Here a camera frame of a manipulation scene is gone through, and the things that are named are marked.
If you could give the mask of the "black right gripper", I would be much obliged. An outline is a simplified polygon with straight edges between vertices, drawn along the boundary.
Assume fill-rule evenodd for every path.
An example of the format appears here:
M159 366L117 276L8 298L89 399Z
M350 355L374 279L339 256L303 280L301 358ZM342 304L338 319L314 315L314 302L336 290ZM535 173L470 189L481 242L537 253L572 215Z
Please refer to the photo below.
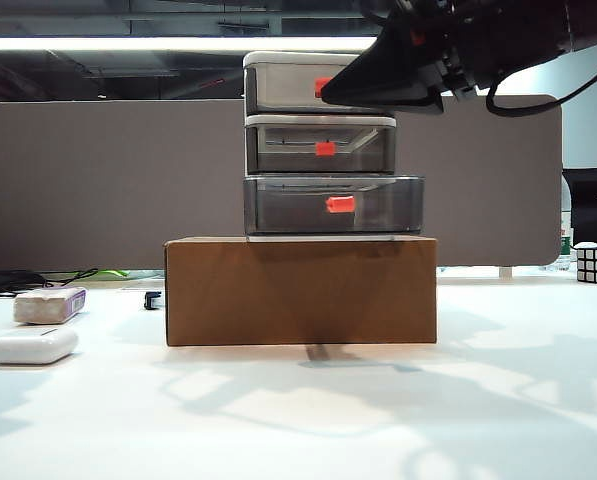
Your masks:
M441 94L476 96L505 77L511 1L404 1L375 42L321 89L328 104L441 115Z

